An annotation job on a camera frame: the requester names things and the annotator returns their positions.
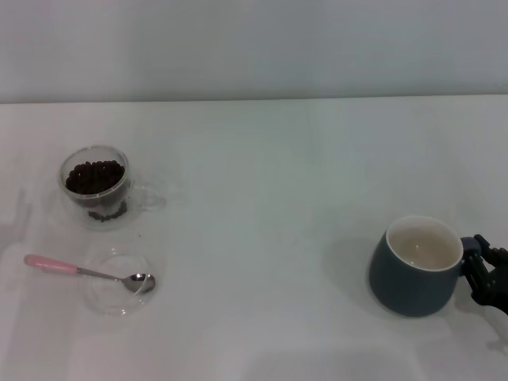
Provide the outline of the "clear glass saucer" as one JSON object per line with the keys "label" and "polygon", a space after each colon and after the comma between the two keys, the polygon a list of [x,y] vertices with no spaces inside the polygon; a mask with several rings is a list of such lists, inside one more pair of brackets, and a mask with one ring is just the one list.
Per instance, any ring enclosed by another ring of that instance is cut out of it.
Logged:
{"label": "clear glass saucer", "polygon": [[150,274],[156,278],[154,291],[134,294],[112,280],[82,276],[79,286],[84,302],[93,311],[104,315],[124,317],[139,310],[153,299],[160,285],[160,277],[148,258],[126,249],[112,248],[94,252],[88,256],[84,267],[119,278],[136,273]]}

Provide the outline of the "dark coffee beans heap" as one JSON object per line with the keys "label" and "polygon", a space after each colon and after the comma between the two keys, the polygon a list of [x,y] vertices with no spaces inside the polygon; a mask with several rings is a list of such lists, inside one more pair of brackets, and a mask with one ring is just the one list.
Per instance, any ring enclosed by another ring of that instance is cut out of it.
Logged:
{"label": "dark coffee beans heap", "polygon": [[78,164],[69,172],[65,187],[75,194],[85,196],[76,202],[88,217],[100,221],[119,218],[128,210],[124,200],[126,185],[125,167],[116,160]]}

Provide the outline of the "clear double-wall glass cup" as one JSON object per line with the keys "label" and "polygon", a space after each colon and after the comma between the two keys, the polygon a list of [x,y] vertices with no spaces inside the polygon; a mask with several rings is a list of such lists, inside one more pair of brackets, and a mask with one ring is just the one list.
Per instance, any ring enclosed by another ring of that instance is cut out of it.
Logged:
{"label": "clear double-wall glass cup", "polygon": [[[78,164],[96,161],[116,160],[125,167],[124,179],[126,192],[124,200],[127,202],[128,210],[119,218],[100,222],[88,217],[86,210],[76,200],[85,198],[80,194],[71,193],[65,187],[65,180],[69,172]],[[68,156],[60,165],[57,183],[63,193],[63,207],[69,217],[87,229],[97,231],[108,231],[120,229],[134,221],[141,213],[159,210],[165,207],[165,197],[150,183],[144,182],[130,166],[125,153],[108,145],[93,145],[81,148]]]}

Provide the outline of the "pink-handled metal spoon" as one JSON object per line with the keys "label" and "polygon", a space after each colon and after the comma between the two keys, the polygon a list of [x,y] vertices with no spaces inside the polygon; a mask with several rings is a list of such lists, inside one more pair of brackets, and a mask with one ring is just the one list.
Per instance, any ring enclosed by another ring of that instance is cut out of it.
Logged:
{"label": "pink-handled metal spoon", "polygon": [[27,266],[56,274],[85,275],[99,279],[112,280],[122,284],[128,291],[134,294],[147,294],[148,292],[154,291],[156,288],[156,278],[150,274],[136,273],[125,278],[119,278],[69,264],[61,260],[55,260],[47,256],[38,255],[26,255],[24,257],[24,263]]}

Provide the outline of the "dark blue ceramic mug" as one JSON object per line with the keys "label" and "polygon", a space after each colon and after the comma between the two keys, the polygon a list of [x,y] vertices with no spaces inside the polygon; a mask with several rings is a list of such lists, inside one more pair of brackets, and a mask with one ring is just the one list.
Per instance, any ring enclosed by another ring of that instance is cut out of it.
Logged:
{"label": "dark blue ceramic mug", "polygon": [[393,221],[372,255],[368,282],[377,300],[406,317],[423,318],[441,310],[460,277],[464,254],[478,254],[472,237],[461,238],[434,217]]}

